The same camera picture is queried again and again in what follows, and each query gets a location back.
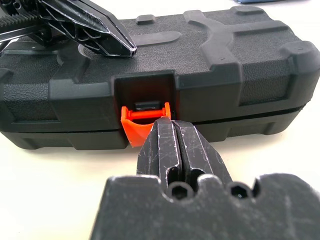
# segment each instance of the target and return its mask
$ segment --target black metal jaw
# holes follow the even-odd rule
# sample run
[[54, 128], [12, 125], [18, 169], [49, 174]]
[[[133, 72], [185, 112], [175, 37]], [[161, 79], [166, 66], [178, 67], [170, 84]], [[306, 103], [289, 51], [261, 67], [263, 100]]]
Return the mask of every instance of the black metal jaw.
[[289, 174], [232, 182], [190, 123], [157, 120], [137, 173], [107, 181], [91, 240], [319, 238], [319, 193]]
[[110, 12], [90, 0], [0, 0], [0, 42], [31, 36], [49, 46], [71, 39], [97, 54], [132, 57], [137, 46]]

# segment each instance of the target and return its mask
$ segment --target white surface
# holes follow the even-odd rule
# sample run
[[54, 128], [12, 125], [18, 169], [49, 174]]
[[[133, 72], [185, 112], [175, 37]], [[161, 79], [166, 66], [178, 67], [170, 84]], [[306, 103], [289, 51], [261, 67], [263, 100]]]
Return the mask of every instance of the white surface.
[[[182, 14], [195, 9], [209, 12], [237, 4], [232, 0], [94, 2], [119, 19], [143, 14]], [[259, 7], [320, 49], [319, 0], [289, 0], [259, 4]], [[213, 144], [234, 180], [251, 185], [255, 176], [285, 172], [298, 175], [320, 190], [319, 88], [285, 132], [229, 138]], [[0, 135], [0, 239], [88, 240], [106, 179], [112, 175], [134, 175], [138, 151], [130, 148], [27, 151]]]

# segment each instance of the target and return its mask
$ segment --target tool case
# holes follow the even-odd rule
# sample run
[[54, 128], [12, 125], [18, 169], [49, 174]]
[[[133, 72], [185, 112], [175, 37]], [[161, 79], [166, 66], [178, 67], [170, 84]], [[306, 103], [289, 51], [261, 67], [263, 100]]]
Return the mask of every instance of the tool case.
[[209, 142], [277, 134], [320, 76], [316, 47], [254, 6], [121, 22], [137, 45], [133, 57], [105, 57], [73, 41], [11, 43], [0, 58], [1, 133], [30, 150], [123, 149], [126, 114], [139, 116], [127, 119], [139, 135], [164, 110]]

